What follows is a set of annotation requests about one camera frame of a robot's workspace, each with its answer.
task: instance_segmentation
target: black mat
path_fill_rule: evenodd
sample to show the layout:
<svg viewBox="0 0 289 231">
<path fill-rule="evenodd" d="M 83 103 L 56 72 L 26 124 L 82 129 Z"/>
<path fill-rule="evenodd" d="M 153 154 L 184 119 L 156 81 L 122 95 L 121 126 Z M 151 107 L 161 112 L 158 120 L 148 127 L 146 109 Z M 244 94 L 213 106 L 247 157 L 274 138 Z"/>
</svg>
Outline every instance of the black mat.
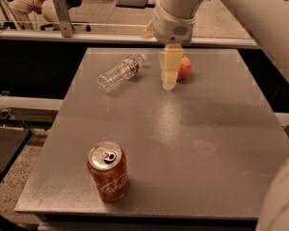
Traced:
<svg viewBox="0 0 289 231">
<path fill-rule="evenodd" d="M 0 128 L 0 182 L 30 137 L 27 131 Z"/>
<path fill-rule="evenodd" d="M 148 0 L 118 0 L 116 7 L 144 9 Z"/>
</svg>

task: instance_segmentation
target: floor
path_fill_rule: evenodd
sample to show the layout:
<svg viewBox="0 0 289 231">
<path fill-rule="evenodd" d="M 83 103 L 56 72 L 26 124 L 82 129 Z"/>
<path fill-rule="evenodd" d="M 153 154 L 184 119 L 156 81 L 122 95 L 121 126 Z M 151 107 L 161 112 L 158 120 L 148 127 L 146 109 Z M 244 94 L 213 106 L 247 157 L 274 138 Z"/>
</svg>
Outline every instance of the floor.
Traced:
<svg viewBox="0 0 289 231">
<path fill-rule="evenodd" d="M 81 7 L 69 11 L 72 21 L 87 21 L 93 33 L 142 34 L 153 9 L 116 8 L 118 0 L 83 0 Z M 250 36 L 220 0 L 204 1 L 197 12 L 194 36 L 209 38 L 244 38 Z M 31 14 L 32 21 L 45 23 L 41 15 Z M 4 21 L 0 10 L 0 22 Z M 0 215 L 14 223 L 39 223 L 32 215 L 17 214 L 13 208 L 41 152 L 47 131 L 37 129 L 0 185 Z"/>
</svg>

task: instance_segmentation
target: person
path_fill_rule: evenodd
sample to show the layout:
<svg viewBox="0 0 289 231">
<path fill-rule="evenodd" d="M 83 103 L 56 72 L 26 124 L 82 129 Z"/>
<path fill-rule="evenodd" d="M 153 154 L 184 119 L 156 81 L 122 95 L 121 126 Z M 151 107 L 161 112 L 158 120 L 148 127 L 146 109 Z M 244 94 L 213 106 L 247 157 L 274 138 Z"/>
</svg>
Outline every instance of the person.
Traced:
<svg viewBox="0 0 289 231">
<path fill-rule="evenodd" d="M 36 12 L 41 13 L 56 30 L 60 30 L 59 19 L 52 0 L 13 0 L 10 7 L 25 29 L 34 29 L 29 13 Z"/>
</svg>

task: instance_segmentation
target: person's hand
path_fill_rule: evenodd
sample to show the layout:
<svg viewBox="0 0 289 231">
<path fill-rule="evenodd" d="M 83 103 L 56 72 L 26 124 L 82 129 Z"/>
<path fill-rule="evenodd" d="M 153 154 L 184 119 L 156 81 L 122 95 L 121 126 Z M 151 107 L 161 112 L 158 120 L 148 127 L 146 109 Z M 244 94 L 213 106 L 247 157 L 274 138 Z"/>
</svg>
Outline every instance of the person's hand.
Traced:
<svg viewBox="0 0 289 231">
<path fill-rule="evenodd" d="M 33 11 L 41 13 L 41 2 L 39 0 L 33 0 Z"/>
</svg>

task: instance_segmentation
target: clear plastic bottle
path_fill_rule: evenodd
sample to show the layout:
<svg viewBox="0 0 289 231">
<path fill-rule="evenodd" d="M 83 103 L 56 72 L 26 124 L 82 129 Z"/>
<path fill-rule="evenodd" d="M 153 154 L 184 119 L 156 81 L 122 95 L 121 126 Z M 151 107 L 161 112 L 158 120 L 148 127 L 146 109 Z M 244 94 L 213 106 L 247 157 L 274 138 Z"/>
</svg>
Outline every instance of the clear plastic bottle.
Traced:
<svg viewBox="0 0 289 231">
<path fill-rule="evenodd" d="M 145 55 L 131 55 L 98 75 L 97 85 L 101 91 L 110 93 L 134 77 L 145 62 Z"/>
</svg>

